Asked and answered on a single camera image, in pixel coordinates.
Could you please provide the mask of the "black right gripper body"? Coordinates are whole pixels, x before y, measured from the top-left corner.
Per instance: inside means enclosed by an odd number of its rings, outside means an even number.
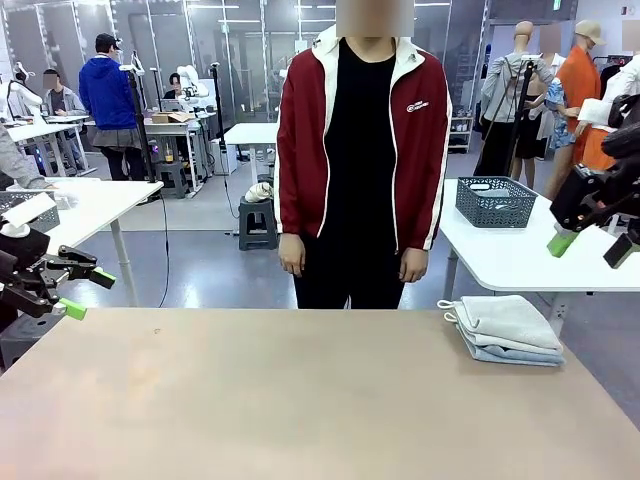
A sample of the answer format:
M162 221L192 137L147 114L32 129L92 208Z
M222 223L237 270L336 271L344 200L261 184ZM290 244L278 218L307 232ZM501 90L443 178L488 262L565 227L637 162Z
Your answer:
M605 171L574 166L550 211L567 231L603 226L616 214L640 218L640 163L616 164Z

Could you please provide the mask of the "dark grey mesh basket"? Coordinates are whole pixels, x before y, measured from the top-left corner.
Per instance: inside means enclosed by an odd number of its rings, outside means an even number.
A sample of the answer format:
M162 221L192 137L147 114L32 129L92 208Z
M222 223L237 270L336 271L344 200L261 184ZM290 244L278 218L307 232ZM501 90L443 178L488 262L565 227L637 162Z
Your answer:
M535 192L509 177L459 177L455 206L476 228L523 229L536 198Z

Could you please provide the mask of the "cream white towel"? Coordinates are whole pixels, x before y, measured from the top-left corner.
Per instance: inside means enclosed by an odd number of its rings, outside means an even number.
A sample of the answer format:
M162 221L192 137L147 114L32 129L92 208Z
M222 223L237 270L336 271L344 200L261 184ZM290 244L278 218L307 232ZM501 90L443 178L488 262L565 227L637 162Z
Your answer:
M563 353L549 322L522 296L463 296L456 301L439 300L437 306L472 345L543 355Z

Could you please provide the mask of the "light blue towel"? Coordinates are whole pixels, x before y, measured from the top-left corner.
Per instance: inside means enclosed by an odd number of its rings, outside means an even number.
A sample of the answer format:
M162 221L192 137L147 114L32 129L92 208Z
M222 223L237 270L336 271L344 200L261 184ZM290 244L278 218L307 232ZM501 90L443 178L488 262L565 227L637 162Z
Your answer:
M516 349L508 349L499 345L478 346L474 344L460 328L458 328L469 353L472 358L477 361L513 364L513 365L529 365L542 367L560 367L566 361L562 355L548 355L521 351Z

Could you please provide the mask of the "red-sleeved right forearm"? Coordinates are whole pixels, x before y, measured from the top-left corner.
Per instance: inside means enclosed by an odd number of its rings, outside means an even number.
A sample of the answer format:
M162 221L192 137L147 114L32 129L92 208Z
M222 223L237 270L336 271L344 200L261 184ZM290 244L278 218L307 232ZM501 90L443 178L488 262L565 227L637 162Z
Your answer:
M298 235L301 232L299 188L294 173L281 167L275 186L275 207L279 232Z

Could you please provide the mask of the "red-sleeved left forearm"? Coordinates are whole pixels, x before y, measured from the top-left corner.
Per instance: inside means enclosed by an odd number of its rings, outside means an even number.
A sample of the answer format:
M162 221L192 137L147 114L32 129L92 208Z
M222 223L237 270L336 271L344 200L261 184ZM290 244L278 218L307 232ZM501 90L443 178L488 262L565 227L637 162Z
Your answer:
M442 203L438 175L402 180L396 191L396 220L400 251L428 251L437 235Z

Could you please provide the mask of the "light grey mesh basket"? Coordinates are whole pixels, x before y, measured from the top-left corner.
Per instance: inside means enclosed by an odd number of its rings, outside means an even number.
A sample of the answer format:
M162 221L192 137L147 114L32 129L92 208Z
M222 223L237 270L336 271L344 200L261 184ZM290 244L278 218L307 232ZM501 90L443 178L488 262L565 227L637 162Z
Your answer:
M38 214L32 217L27 225L40 232L48 232L60 224L59 213L52 190L0 191L0 215L18 204L32 200L40 194L46 194L50 197L48 207L40 207Z

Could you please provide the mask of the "person's left hand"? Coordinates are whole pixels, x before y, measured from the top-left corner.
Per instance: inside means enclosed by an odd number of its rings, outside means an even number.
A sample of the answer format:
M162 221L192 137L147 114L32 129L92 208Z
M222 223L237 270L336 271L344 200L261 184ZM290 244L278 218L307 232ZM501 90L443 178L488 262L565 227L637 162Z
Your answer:
M403 283L415 283L421 280L428 268L429 252L422 249L407 248L401 256L399 279Z

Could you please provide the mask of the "person's right hand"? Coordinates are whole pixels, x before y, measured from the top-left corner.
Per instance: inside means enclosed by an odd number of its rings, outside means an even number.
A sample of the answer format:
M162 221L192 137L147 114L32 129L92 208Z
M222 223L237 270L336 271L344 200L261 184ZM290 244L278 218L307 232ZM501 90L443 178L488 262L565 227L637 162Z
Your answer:
M295 277L301 277L305 268L306 251L300 236L281 234L278 253L283 269Z

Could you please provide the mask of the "long white background table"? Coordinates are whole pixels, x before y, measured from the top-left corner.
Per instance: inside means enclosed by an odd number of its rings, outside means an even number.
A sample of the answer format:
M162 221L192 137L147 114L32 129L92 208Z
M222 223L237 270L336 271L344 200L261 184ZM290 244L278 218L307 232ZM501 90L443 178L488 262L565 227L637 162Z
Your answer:
M83 149L80 130L87 116L51 117L52 123L41 122L9 122L7 129L12 140L21 148L34 146L37 157L47 176L82 176L92 171ZM67 139L66 132L75 135L78 143L79 160L82 169L76 166L71 139Z

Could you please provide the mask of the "white shelf unit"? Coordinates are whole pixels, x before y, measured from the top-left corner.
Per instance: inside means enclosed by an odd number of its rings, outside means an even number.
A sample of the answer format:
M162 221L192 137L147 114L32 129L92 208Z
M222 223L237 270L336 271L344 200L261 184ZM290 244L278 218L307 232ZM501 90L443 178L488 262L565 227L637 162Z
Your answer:
M474 119L468 114L454 116L451 120L448 150L453 153L467 153L470 149Z

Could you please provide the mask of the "white-framed workbench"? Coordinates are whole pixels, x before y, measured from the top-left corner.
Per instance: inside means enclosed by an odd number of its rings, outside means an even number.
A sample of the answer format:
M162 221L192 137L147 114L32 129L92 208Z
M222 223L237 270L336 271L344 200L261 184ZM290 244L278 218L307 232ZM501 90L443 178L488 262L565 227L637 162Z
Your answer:
M189 193L185 198L195 196L212 176L206 121L197 117L189 123L153 124L150 116L145 118L145 129L152 166L154 163L165 162L164 147L166 143L170 143L174 161L182 164L189 184Z

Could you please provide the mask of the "person in blue hoodie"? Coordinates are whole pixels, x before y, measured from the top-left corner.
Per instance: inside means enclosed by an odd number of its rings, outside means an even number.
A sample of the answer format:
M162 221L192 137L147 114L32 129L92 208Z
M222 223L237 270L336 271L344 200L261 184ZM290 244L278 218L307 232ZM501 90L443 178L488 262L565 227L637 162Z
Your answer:
M93 118L93 146L106 157L114 181L143 181L145 164L128 74L120 69L116 38L100 33L95 55L78 74L79 95Z

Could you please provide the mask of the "white cabinet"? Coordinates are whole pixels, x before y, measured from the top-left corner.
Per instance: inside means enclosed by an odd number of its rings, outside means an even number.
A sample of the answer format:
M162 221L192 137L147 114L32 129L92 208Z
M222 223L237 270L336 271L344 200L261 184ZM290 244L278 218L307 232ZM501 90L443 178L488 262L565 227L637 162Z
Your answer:
M226 150L222 151L220 140L215 139L209 142L210 162L213 165L215 176L226 176L234 173L238 168L238 154L235 145L226 145Z

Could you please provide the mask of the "black pole stand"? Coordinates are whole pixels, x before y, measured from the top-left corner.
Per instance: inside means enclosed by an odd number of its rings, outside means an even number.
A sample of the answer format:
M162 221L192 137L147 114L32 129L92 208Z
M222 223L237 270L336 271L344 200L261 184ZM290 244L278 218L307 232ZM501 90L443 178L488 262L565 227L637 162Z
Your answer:
M218 75L218 62L213 62L210 65L209 72L214 82L215 89L215 102L216 102L216 112L218 119L218 138L219 138L219 146L221 151L226 150L226 141L225 141L225 130L223 123L223 115L222 115L222 105L221 105L221 97L220 97L220 89L219 89L219 75Z

